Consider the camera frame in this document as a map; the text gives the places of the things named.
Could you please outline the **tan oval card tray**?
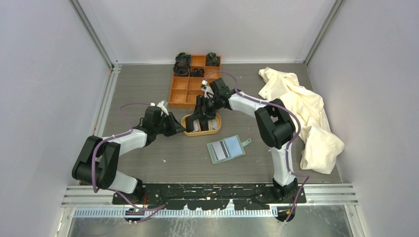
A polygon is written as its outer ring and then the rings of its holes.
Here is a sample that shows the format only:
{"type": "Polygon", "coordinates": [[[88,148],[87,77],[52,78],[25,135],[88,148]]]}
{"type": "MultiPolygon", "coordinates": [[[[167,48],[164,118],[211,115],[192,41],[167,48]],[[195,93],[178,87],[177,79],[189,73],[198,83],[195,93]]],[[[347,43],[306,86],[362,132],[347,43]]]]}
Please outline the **tan oval card tray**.
{"type": "Polygon", "coordinates": [[[214,121],[214,123],[216,124],[216,128],[212,128],[209,123],[208,130],[199,129],[198,131],[193,131],[193,132],[184,131],[183,134],[188,137],[217,134],[221,130],[221,127],[222,127],[220,114],[216,114],[215,119],[213,119],[212,121],[214,121]]]}

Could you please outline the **white credit card magnetic stripe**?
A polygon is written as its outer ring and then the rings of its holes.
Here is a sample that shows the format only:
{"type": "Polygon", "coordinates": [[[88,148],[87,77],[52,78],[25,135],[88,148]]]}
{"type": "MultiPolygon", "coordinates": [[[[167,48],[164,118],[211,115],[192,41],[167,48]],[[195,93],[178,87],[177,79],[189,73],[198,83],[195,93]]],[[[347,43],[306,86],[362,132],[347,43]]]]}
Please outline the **white credit card magnetic stripe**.
{"type": "Polygon", "coordinates": [[[221,160],[225,158],[225,153],[221,142],[213,142],[210,144],[210,146],[212,148],[216,160],[221,160]]]}

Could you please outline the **green card holder wallet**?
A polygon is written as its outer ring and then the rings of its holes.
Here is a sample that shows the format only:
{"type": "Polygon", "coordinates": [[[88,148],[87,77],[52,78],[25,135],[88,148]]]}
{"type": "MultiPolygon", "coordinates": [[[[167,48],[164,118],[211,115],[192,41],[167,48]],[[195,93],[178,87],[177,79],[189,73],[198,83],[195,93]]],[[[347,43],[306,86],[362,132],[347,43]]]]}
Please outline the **green card holder wallet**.
{"type": "Polygon", "coordinates": [[[212,163],[217,164],[244,156],[246,154],[244,147],[251,142],[251,138],[241,141],[240,137],[235,135],[219,141],[207,143],[207,149],[212,163]]]}

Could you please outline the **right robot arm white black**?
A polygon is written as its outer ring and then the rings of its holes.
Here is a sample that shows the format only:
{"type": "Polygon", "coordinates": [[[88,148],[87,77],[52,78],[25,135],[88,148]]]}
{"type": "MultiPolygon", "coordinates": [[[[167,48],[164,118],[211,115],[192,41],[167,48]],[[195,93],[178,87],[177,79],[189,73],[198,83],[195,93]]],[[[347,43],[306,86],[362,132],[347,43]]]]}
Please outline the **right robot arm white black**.
{"type": "Polygon", "coordinates": [[[209,96],[198,95],[193,114],[186,117],[186,131],[208,128],[208,121],[219,109],[239,111],[256,120],[259,134],[270,149],[274,165],[273,192],[277,201],[288,202],[298,189],[296,174],[292,167],[291,146],[296,127],[291,113],[280,99],[259,100],[237,89],[230,89],[222,78],[202,86],[210,87],[209,96]]]}

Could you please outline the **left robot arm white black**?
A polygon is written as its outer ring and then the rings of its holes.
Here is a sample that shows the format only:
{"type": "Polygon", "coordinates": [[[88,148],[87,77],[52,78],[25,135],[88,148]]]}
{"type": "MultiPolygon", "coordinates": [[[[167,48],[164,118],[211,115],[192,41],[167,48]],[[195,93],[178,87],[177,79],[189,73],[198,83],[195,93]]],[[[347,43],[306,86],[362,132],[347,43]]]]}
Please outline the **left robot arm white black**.
{"type": "Polygon", "coordinates": [[[120,156],[150,145],[158,135],[170,137],[185,130],[172,112],[165,112],[162,106],[148,106],[139,125],[129,131],[106,138],[87,137],[73,166],[72,177],[97,190],[123,193],[133,204],[140,203],[145,194],[143,183],[118,171],[120,156]]]}

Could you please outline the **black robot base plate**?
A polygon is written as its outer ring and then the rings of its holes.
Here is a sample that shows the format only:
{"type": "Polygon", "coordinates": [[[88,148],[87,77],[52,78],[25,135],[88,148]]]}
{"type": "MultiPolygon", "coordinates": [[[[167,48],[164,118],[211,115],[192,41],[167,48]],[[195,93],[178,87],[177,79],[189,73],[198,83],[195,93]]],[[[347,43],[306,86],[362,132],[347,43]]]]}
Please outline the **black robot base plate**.
{"type": "Polygon", "coordinates": [[[224,210],[229,203],[234,210],[268,210],[274,204],[304,203],[306,198],[297,186],[281,190],[268,183],[224,184],[144,184],[133,194],[115,194],[113,204],[144,204],[147,208],[163,206],[165,210],[224,210]]]}

